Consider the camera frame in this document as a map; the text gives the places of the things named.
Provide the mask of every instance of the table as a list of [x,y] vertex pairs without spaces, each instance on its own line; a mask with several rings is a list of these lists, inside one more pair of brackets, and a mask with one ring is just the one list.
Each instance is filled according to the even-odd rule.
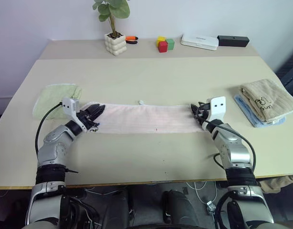
[[[81,105],[137,104],[138,100],[178,105],[226,96],[224,121],[254,146],[255,175],[293,174],[293,113],[283,125],[253,128],[233,100],[238,85],[263,78],[281,84],[251,46],[208,51],[176,43],[175,50],[158,53],[154,41],[139,40],[114,57],[105,51],[103,41],[51,42],[0,119],[0,189],[34,185],[34,139],[40,121],[32,118],[32,109],[42,88],[53,83],[79,85]],[[45,121],[39,145],[49,131],[66,122]],[[215,153],[209,133],[85,134],[68,155],[67,167],[79,174],[67,173],[66,183],[77,187],[225,180],[225,172],[212,159]]]

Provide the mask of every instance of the black box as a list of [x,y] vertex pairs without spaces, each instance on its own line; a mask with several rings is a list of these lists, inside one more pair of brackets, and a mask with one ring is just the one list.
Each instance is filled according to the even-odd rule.
[[218,46],[233,46],[233,47],[246,47],[249,43],[248,37],[236,37],[236,36],[221,36],[217,37]]

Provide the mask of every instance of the white plant pot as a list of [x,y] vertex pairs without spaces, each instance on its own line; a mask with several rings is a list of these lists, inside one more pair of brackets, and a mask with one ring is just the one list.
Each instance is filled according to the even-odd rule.
[[113,39],[110,38],[108,34],[105,34],[105,45],[106,49],[115,56],[121,54],[122,52],[125,52],[127,49],[124,35],[119,38]]

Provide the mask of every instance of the toy block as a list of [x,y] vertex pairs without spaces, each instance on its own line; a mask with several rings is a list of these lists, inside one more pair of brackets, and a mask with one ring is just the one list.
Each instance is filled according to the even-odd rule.
[[165,40],[167,42],[167,50],[173,50],[174,49],[174,45],[175,45],[175,42],[173,39],[166,39]]
[[167,52],[167,42],[159,42],[158,49],[159,52]]
[[157,42],[156,42],[156,45],[157,45],[157,47],[158,47],[158,44],[159,44],[159,42],[164,42],[165,41],[165,37],[158,37],[157,38]]

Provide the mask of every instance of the yellow cube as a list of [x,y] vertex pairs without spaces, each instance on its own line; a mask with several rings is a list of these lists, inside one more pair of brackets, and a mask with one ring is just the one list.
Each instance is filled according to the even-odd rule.
[[158,44],[159,44],[159,42],[164,42],[165,41],[165,37],[158,37],[157,38],[157,42],[156,42],[156,45],[157,45],[157,47],[158,47]]

